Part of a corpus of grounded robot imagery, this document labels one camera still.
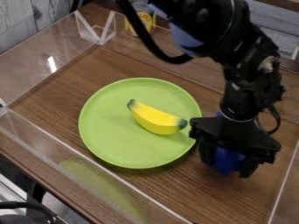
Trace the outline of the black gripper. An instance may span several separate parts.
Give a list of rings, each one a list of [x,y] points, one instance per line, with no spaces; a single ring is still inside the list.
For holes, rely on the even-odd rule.
[[[282,144],[260,130],[253,121],[233,122],[219,115],[193,117],[189,125],[189,137],[197,141],[200,160],[205,165],[215,163],[216,137],[227,149],[245,155],[239,169],[241,178],[248,178],[260,164],[275,162]]]

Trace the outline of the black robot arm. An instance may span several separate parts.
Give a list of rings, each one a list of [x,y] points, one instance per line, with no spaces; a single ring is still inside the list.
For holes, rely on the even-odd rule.
[[[245,0],[148,0],[148,4],[171,23],[181,51],[221,65],[219,114],[189,120],[189,137],[205,165],[247,178],[263,163],[275,162],[282,149],[272,138],[276,131],[264,129],[259,120],[264,111],[282,120],[275,108],[286,91],[277,46],[251,22]]]

